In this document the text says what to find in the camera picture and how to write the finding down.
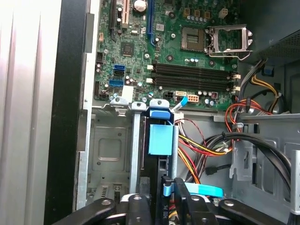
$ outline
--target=pcie slot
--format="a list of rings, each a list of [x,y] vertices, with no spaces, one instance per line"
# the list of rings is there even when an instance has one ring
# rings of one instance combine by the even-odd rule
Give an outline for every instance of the pcie slot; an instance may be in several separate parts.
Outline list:
[[[115,26],[115,18],[116,18],[116,6],[117,6],[117,0],[111,0],[111,7],[109,11],[109,26],[108,29],[111,33],[112,40],[115,41],[115,34],[114,34],[114,26]]]
[[[153,43],[153,17],[154,17],[154,0],[148,1],[148,14],[147,14],[147,36],[151,44]]]

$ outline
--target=green circuit board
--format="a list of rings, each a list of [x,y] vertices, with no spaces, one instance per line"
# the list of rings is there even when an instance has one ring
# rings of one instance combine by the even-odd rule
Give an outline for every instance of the green circuit board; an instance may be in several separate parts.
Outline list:
[[[209,0],[207,4],[204,2],[205,0],[153,0],[152,38],[147,35],[149,5],[144,14],[138,14],[133,10],[135,0],[128,0],[130,1],[128,27],[123,28],[122,23],[118,25],[115,22],[113,30],[110,30],[112,1],[114,0],[103,0],[100,7],[94,91],[96,100],[110,101],[116,96],[122,96],[122,85],[119,87],[110,85],[110,80],[120,80],[126,86],[133,86],[132,102],[144,101],[148,104],[153,98],[165,98],[165,93],[168,92],[173,93],[168,100],[170,106],[174,106],[179,101],[179,98],[175,96],[175,91],[183,91],[187,95],[197,95],[198,91],[201,91],[208,94],[198,95],[199,100],[189,102],[188,108],[227,109],[232,99],[232,94],[228,91],[215,90],[211,95],[211,92],[205,89],[196,90],[184,85],[182,87],[158,86],[155,81],[147,82],[147,78],[151,78],[149,65],[154,60],[170,65],[237,71],[235,58],[230,58],[230,60],[228,58],[210,58],[204,51],[198,51],[206,46],[208,38],[203,36],[203,40],[199,41],[201,37],[192,35],[184,37],[183,33],[189,29],[199,29],[199,33],[202,33],[209,26],[237,24],[239,0],[218,0],[216,5],[213,0]],[[116,11],[113,12],[113,16],[118,17],[117,9],[123,9],[126,1],[116,0]],[[228,9],[228,15],[224,19],[220,19],[219,12],[223,8]],[[156,38],[159,41],[154,46],[153,42]],[[195,49],[184,49],[182,47],[184,38],[191,43],[194,42]],[[220,49],[239,47],[238,32],[223,32],[219,34],[219,38]],[[124,75],[116,76],[113,72],[114,65],[125,66]],[[207,99],[210,102],[213,101],[213,104],[208,105]]]

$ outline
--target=expansion slot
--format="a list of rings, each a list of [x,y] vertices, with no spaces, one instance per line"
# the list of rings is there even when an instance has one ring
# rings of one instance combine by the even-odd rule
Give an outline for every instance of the expansion slot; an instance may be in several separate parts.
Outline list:
[[[111,38],[114,42],[116,42],[115,33],[114,33],[115,18],[116,18],[116,6],[117,6],[117,0],[111,0],[111,7],[110,7],[110,11],[109,11],[109,26],[108,26],[108,29],[111,33]]]
[[[162,64],[162,63],[157,63],[154,64],[153,66],[154,66],[154,73],[171,75],[171,76],[197,77],[203,79],[227,81],[230,80],[234,75],[231,72],[214,70],[214,69],[204,69],[198,67],[186,67],[186,66]]]
[[[123,16],[122,16],[122,28],[128,28],[129,5],[130,5],[130,0],[124,0],[124,8],[123,8]]]
[[[153,17],[154,17],[154,0],[149,0],[148,14],[147,14],[147,36],[151,44],[155,46],[153,41]]]
[[[233,82],[202,80],[199,77],[169,76],[153,74],[156,86],[186,88],[195,90],[231,91]]]

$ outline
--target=chipset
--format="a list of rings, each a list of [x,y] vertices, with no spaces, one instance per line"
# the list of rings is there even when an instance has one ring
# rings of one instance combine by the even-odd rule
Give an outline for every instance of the chipset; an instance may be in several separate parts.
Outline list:
[[[135,53],[135,44],[130,42],[121,43],[121,55],[132,57]]]

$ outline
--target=motherboard chip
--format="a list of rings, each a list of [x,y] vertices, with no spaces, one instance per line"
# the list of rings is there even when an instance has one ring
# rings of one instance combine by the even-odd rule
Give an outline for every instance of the motherboard chip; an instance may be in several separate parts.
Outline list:
[[[187,17],[188,15],[190,15],[190,9],[185,8],[184,11],[183,11],[183,17]]]
[[[135,44],[130,42],[121,43],[121,55],[132,57],[135,53]]]

